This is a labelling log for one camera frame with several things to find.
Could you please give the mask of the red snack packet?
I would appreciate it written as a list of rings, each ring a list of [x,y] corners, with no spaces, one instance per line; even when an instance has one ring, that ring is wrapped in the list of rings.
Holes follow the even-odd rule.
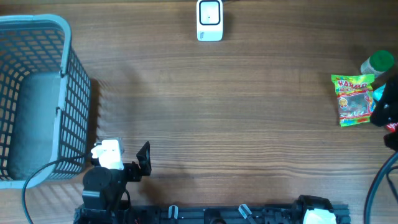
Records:
[[[396,131],[397,126],[398,126],[398,123],[391,123],[391,124],[386,125],[386,129],[393,133]]]

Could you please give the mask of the light blue tissue pack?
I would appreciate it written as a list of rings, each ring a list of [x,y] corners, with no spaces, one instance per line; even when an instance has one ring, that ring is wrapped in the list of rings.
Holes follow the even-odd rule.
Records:
[[[384,93],[385,87],[386,87],[386,85],[382,85],[373,91],[373,98],[375,101],[380,101],[380,99],[382,98],[382,95]]]

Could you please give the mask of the green lid jar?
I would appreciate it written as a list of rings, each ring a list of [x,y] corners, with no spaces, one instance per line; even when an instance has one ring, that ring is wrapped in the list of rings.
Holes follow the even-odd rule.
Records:
[[[386,50],[378,50],[365,60],[360,71],[363,75],[373,74],[376,78],[388,72],[395,64],[394,56]]]

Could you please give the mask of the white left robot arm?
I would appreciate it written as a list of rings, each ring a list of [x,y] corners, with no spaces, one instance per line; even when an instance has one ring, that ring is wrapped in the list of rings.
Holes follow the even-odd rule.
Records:
[[[131,207],[126,189],[151,175],[150,142],[136,154],[138,162],[124,163],[120,139],[107,139],[91,150],[93,168],[83,176],[83,205],[79,217],[87,222],[124,223]]]

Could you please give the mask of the green gummy worms bag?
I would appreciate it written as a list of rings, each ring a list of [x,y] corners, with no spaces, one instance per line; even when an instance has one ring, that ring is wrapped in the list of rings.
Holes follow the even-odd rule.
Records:
[[[371,86],[374,80],[374,74],[331,75],[341,127],[370,122],[370,116],[376,106]]]

